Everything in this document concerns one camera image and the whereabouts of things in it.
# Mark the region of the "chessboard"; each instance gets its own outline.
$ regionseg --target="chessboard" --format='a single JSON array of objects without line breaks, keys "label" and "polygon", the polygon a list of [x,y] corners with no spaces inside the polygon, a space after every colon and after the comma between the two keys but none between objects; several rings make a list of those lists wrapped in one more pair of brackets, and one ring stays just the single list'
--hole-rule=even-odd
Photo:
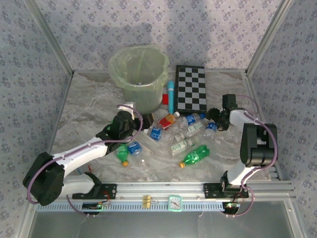
[{"label": "chessboard", "polygon": [[205,69],[200,66],[176,66],[174,111],[181,115],[206,113]]}]

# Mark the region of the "black mount plate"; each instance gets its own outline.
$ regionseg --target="black mount plate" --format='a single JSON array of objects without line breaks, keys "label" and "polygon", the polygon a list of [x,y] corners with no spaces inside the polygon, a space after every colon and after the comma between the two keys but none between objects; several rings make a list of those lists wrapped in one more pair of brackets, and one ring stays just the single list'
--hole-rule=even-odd
[{"label": "black mount plate", "polygon": [[107,200],[107,193],[109,194],[109,199],[115,199],[117,193],[117,185],[115,183],[102,183],[99,193],[93,197],[91,194],[75,193],[73,194],[73,199],[96,199],[96,200]]},{"label": "black mount plate", "polygon": [[219,182],[211,182],[211,183],[204,183],[204,192],[205,198],[232,198],[234,199],[236,196],[237,198],[249,198],[248,191],[242,190],[237,188],[226,188],[224,192],[221,191],[221,185]]}]

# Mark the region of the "clock face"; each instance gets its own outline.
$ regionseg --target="clock face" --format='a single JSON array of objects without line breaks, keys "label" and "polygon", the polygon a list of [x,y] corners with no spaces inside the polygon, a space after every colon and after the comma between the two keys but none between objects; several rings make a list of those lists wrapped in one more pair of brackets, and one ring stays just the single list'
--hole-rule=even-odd
[{"label": "clock face", "polygon": [[181,196],[169,196],[168,197],[168,209],[173,212],[182,211],[182,197]]}]

